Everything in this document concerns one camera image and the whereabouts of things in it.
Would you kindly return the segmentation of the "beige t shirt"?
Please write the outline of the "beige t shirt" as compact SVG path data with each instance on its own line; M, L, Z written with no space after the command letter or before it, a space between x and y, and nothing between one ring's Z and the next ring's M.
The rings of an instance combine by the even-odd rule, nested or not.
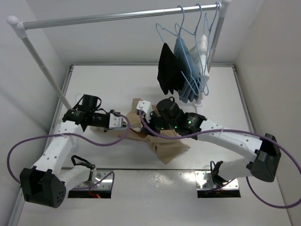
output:
M132 100L131 111L127 113L127 118L131 123L131 130L126 136L127 139L134 140L136 143L138 141L145 142L149 146L149 148L156 154L158 159L164 164L168 164L178 155L190 149L189 145L183 143L179 139L163 139L160 137L145 135L138 132L138 128L142 127L139 115L136 114L136 106L139 101L141 101L140 98L134 98Z

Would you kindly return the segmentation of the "light blue wire hanger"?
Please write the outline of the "light blue wire hanger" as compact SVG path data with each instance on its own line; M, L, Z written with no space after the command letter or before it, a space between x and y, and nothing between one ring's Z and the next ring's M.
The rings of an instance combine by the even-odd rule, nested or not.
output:
M115 130L129 130L129 129L131 129L131 125L126 125L126 126L123 126L123 127L115 128Z

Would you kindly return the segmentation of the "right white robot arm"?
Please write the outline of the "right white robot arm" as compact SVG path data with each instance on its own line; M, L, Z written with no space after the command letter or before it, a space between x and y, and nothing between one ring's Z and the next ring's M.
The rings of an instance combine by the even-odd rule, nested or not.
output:
M191 138L208 142L241 155L238 160L210 163L209 180L216 187L222 187L236 178L255 177L268 183L275 180L281 151L276 138L271 134L260 137L245 131L231 130L203 115L185 113L173 97L161 100L156 109L152 108L149 101L139 101L136 111L143 124L142 133L172 139L161 132L173 130L177 134L174 139Z

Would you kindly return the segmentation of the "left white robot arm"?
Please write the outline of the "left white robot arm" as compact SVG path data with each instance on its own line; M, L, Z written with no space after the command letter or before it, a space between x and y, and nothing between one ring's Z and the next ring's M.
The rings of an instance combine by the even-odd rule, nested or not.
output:
M24 200L39 205L58 208L69 191L81 183L93 183L96 167L89 161L72 156L74 167L61 172L65 159L75 148L77 138L88 126L106 130L123 125L123 118L114 110L109 112L100 108L99 97L83 95L76 105L62 118L59 134L53 138L43 155L20 174Z

